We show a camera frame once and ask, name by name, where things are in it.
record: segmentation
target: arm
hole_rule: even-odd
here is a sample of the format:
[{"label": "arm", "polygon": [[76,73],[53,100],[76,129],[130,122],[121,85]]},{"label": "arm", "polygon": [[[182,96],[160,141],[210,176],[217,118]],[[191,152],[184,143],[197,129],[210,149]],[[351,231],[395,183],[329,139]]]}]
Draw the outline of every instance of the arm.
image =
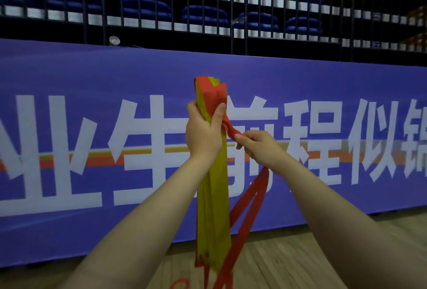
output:
[{"label": "arm", "polygon": [[267,132],[236,137],[238,147],[289,185],[316,241],[349,288],[426,288],[424,260],[283,151]]},{"label": "arm", "polygon": [[220,105],[209,124],[195,102],[189,103],[189,160],[104,237],[63,285],[64,289],[148,285],[222,147],[224,109],[225,105]]}]

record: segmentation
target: finger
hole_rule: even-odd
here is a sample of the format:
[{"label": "finger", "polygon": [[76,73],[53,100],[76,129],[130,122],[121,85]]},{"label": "finger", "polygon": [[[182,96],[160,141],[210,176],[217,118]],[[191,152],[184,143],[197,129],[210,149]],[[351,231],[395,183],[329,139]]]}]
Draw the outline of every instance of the finger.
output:
[{"label": "finger", "polygon": [[245,153],[249,155],[250,158],[255,159],[254,154],[247,147],[245,147]]},{"label": "finger", "polygon": [[189,117],[192,119],[203,119],[196,101],[191,101],[187,104]]},{"label": "finger", "polygon": [[263,131],[261,130],[248,130],[245,132],[245,135],[254,141],[260,141],[263,135]]},{"label": "finger", "polygon": [[216,108],[215,113],[212,116],[211,128],[218,132],[221,131],[222,118],[224,117],[224,111],[226,110],[226,104],[220,103]]},{"label": "finger", "polygon": [[236,141],[238,144],[240,144],[241,146],[244,146],[245,150],[246,148],[249,149],[250,151],[253,150],[254,146],[256,145],[256,142],[245,137],[242,135],[235,135]]}]

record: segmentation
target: chinese character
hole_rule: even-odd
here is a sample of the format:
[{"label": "chinese character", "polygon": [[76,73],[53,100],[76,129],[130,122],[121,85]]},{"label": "chinese character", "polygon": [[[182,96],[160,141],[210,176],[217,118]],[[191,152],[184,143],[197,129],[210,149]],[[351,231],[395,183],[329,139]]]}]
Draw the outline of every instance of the chinese character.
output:
[{"label": "chinese character", "polygon": [[411,174],[415,169],[415,159],[413,153],[417,151],[418,142],[414,140],[415,134],[419,132],[419,125],[411,124],[412,119],[421,118],[421,109],[416,109],[417,100],[412,99],[409,105],[408,114],[406,115],[405,122],[403,123],[403,134],[407,136],[407,140],[402,143],[402,151],[406,152],[405,155],[405,176]]},{"label": "chinese character", "polygon": [[[380,162],[369,174],[371,179],[375,182],[379,176],[384,172],[386,167],[390,171],[391,177],[393,177],[396,164],[392,157],[393,142],[395,138],[396,131],[396,119],[398,112],[398,101],[392,101],[390,109],[390,119],[389,119],[389,129],[387,133],[386,147],[384,149],[384,154],[381,157]],[[354,120],[353,126],[348,137],[348,151],[353,152],[353,164],[351,169],[351,184],[359,183],[359,162],[360,162],[360,141],[362,134],[362,122],[365,115],[366,107],[368,102],[364,99],[360,99],[359,108],[357,109],[356,118]],[[378,122],[380,125],[380,130],[387,128],[386,115],[384,106],[376,108],[376,102],[369,103],[368,109],[368,123],[366,129],[366,150],[365,157],[363,159],[363,167],[367,170],[373,161],[381,153],[381,145],[377,144],[373,147],[373,137],[374,137],[374,124],[375,124],[375,111],[378,113]]]},{"label": "chinese character", "polygon": [[[230,120],[277,120],[278,119],[278,108],[264,108],[267,100],[260,97],[254,97],[252,104],[249,108],[236,108],[232,102],[230,96],[227,97],[227,116]],[[245,126],[236,127],[240,132],[245,131]],[[268,131],[270,135],[274,136],[274,124],[265,124],[264,130]],[[228,166],[228,175],[232,176],[234,174],[234,185],[229,186],[230,197],[234,195],[241,195],[244,189],[244,180],[245,180],[245,165],[244,165],[244,152],[235,150],[235,147],[228,148],[229,157],[231,155],[240,155],[240,160],[243,159],[243,164],[238,167]],[[259,174],[259,165],[255,160],[249,159],[249,175],[258,175]],[[267,191],[271,189],[273,182],[273,172],[269,173],[269,183],[267,186]]]},{"label": "chinese character", "polygon": [[166,181],[166,168],[179,167],[189,152],[165,153],[165,134],[185,133],[188,118],[165,118],[163,95],[150,95],[150,118],[135,118],[137,103],[122,100],[119,116],[108,142],[117,162],[129,135],[151,135],[151,154],[124,155],[124,167],[129,170],[153,171],[153,187],[114,191],[114,204],[138,204]]},{"label": "chinese character", "polygon": [[308,112],[308,101],[285,103],[285,117],[292,116],[292,126],[283,127],[283,138],[289,138],[287,152],[304,164],[308,159],[307,151],[301,146],[301,138],[307,137],[307,126],[301,126],[301,115]]},{"label": "chinese character", "polygon": [[[427,107],[423,108],[423,113],[421,116],[421,129],[420,129],[420,141],[425,143],[427,140]],[[418,145],[418,151],[417,151],[417,171],[421,172],[422,168],[424,166],[425,169],[425,176],[427,177],[427,144],[420,144]]]},{"label": "chinese character", "polygon": [[[320,113],[333,113],[332,122],[319,122]],[[310,134],[330,134],[341,132],[342,102],[312,101],[310,111]],[[340,150],[342,140],[319,139],[308,141],[308,151],[319,151],[318,159],[309,159],[308,168],[319,170],[319,178],[327,185],[341,184],[341,175],[329,175],[328,168],[339,167],[339,157],[329,157],[329,151]]]},{"label": "chinese character", "polygon": [[16,96],[21,156],[0,121],[0,155],[9,178],[24,175],[25,199],[1,200],[0,216],[102,206],[101,193],[72,194],[70,171],[82,174],[97,124],[83,118],[73,157],[69,159],[64,96],[49,96],[56,196],[43,197],[34,96]]}]

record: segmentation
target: yellow fabric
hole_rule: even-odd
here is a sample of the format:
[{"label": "yellow fabric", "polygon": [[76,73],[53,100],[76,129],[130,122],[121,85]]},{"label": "yellow fabric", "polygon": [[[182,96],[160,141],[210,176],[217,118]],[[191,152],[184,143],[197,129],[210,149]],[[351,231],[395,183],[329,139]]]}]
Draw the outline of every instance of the yellow fabric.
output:
[{"label": "yellow fabric", "polygon": [[[214,86],[220,80],[209,78]],[[196,83],[197,105],[211,122],[203,94]],[[221,131],[222,149],[197,191],[197,252],[211,269],[219,272],[232,245],[228,200],[227,136]]]}]

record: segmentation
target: forearm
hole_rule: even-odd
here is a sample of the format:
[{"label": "forearm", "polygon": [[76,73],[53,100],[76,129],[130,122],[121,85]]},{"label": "forearm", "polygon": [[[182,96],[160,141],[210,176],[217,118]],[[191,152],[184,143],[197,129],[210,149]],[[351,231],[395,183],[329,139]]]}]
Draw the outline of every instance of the forearm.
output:
[{"label": "forearm", "polygon": [[287,181],[319,246],[349,288],[424,288],[422,261],[287,153]]},{"label": "forearm", "polygon": [[190,158],[89,254],[66,288],[145,288],[211,162]]}]

